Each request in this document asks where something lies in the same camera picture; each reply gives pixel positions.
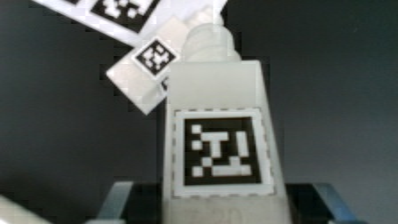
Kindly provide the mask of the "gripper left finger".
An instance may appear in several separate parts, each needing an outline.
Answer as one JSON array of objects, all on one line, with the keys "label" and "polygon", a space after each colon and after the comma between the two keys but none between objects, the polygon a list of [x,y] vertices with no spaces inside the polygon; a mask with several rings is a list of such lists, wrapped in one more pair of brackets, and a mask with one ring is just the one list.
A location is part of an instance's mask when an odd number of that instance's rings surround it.
[{"label": "gripper left finger", "polygon": [[105,197],[98,216],[86,221],[86,224],[127,224],[123,211],[127,207],[132,188],[132,181],[121,181],[114,183]]}]

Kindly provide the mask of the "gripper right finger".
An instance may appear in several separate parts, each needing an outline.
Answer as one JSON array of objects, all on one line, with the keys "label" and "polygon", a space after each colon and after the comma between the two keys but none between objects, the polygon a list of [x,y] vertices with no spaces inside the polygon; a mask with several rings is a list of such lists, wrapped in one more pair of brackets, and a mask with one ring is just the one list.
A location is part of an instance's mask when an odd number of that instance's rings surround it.
[{"label": "gripper right finger", "polygon": [[333,185],[329,183],[315,183],[313,188],[333,215],[327,224],[368,224],[358,218]]}]

